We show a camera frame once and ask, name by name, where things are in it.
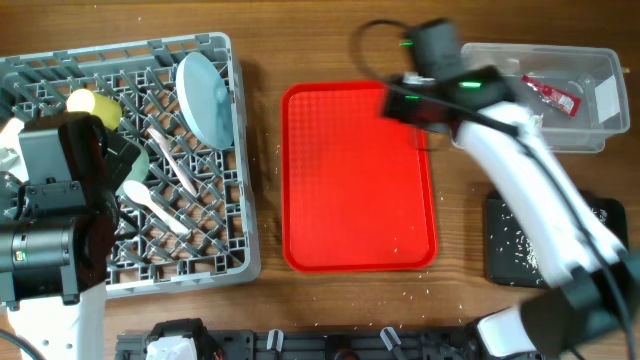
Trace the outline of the yellow plastic cup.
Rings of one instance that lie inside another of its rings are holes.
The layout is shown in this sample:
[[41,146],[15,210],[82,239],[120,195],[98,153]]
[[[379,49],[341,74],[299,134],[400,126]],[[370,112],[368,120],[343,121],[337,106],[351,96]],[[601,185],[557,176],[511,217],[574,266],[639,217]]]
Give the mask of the yellow plastic cup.
[[66,108],[68,112],[88,112],[95,115],[110,130],[118,128],[123,115],[115,100],[87,89],[73,91],[67,98]]

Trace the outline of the white plastic spoon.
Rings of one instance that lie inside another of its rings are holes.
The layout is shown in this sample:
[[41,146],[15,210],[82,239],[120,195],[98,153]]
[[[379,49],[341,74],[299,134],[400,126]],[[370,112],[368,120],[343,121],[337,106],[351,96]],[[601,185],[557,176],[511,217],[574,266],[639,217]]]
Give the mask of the white plastic spoon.
[[189,228],[176,220],[152,199],[150,190],[144,184],[134,180],[126,180],[123,183],[123,190],[133,202],[149,208],[176,235],[183,236],[190,233]]

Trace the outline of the mint green bowl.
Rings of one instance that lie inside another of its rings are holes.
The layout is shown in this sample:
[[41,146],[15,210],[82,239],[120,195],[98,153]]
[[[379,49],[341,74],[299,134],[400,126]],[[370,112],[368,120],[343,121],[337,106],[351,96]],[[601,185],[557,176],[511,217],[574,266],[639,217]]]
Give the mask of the mint green bowl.
[[127,145],[121,159],[129,166],[124,181],[133,180],[143,182],[146,179],[150,167],[149,154],[137,142],[126,139]]

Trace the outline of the red snack wrapper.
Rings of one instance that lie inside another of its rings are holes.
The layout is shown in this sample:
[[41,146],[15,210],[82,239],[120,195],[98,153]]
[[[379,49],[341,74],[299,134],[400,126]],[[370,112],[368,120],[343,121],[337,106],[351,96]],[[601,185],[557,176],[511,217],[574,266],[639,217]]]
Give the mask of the red snack wrapper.
[[582,100],[559,88],[541,83],[527,75],[523,75],[521,80],[536,92],[541,100],[560,110],[569,117],[575,117],[578,113]]

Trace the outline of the white plastic fork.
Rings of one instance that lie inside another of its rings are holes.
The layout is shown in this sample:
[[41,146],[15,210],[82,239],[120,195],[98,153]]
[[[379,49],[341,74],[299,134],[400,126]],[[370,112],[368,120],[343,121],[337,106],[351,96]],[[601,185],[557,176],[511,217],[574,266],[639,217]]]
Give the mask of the white plastic fork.
[[156,129],[154,129],[153,127],[150,127],[147,132],[149,133],[149,135],[153,138],[153,140],[158,144],[162,154],[164,155],[164,157],[166,158],[166,160],[168,161],[170,167],[172,168],[172,170],[174,171],[174,173],[176,174],[176,176],[178,177],[180,183],[183,185],[183,187],[193,196],[197,195],[196,189],[193,186],[190,178],[187,176],[187,174],[181,169],[181,167],[177,164],[177,162],[175,161],[175,159],[173,158],[171,152],[170,152],[170,148],[169,148],[169,142],[168,140],[160,133],[158,132]]

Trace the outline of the light blue plate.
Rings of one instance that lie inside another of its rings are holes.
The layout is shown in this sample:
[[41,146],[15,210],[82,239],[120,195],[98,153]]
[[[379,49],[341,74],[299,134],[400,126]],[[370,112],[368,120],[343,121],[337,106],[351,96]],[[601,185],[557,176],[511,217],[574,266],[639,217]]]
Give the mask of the light blue plate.
[[178,65],[176,91],[189,130],[217,150],[234,142],[231,99],[216,67],[202,54],[191,53]]

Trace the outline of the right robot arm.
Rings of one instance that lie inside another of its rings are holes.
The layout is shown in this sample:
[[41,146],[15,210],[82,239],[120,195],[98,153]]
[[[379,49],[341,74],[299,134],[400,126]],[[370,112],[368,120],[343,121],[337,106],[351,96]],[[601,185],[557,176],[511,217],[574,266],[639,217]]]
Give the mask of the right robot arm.
[[384,115],[447,131],[480,165],[528,238],[547,286],[476,323],[486,353],[556,357],[614,330],[633,342],[639,257],[586,204],[509,81],[492,66],[466,66],[448,20],[403,32],[418,81],[389,81]]

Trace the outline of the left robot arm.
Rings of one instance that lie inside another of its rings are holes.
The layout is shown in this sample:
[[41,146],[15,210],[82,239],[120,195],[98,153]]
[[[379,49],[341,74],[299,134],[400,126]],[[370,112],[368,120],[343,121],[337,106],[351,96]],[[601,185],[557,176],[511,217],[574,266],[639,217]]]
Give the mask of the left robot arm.
[[108,132],[87,112],[27,122],[28,180],[1,226],[1,303],[25,359],[104,358],[107,257],[120,210],[105,158]]

